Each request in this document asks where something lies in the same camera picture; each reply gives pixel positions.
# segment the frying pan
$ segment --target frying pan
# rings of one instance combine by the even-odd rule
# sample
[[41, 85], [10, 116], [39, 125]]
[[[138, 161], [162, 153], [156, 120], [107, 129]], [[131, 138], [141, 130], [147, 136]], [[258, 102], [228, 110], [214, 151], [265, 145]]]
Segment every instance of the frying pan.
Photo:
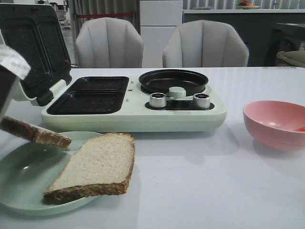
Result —
[[168, 93], [170, 87], [183, 87], [186, 96], [200, 93], [208, 78], [197, 72], [180, 69], [161, 69], [142, 74], [139, 77], [141, 89], [147, 93]]

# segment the bowl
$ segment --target bowl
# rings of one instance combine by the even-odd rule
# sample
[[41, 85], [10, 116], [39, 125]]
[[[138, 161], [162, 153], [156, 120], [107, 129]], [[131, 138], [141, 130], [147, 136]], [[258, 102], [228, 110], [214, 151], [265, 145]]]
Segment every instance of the bowl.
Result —
[[244, 123], [259, 143], [281, 151], [305, 149], [305, 106], [282, 101], [256, 101], [244, 106]]

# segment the gray chair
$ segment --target gray chair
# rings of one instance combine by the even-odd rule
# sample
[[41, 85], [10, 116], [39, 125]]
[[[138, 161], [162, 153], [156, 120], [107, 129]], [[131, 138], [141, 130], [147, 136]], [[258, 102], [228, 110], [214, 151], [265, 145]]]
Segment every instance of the gray chair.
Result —
[[98, 18], [85, 22], [75, 48], [81, 68], [142, 67], [142, 38], [126, 20]]
[[163, 67], [245, 67], [249, 50], [236, 30], [216, 21], [176, 26], [163, 51]]

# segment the white table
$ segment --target white table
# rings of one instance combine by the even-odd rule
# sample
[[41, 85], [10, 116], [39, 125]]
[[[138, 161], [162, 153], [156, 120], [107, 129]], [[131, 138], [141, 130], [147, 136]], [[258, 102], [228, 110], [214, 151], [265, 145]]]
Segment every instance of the white table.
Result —
[[[73, 78], [140, 75], [151, 69], [73, 69]], [[0, 206], [1, 229], [303, 229], [305, 151], [283, 153], [255, 142], [243, 106], [255, 100], [305, 105], [305, 69], [194, 68], [228, 107], [214, 132], [133, 133], [130, 187], [61, 215], [19, 215]], [[12, 101], [7, 115], [37, 125], [40, 107]], [[26, 141], [0, 132], [0, 159]]]

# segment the bread slice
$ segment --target bread slice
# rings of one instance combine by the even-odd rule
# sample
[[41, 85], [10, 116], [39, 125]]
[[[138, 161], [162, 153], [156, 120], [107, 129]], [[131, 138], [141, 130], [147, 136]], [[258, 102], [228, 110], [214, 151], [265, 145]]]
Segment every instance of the bread slice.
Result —
[[107, 133], [84, 142], [45, 190], [47, 200], [74, 200], [127, 192], [135, 146], [130, 134]]
[[72, 141], [71, 138], [64, 135], [8, 116], [4, 116], [2, 119], [0, 129], [34, 143], [60, 148], [67, 148]]

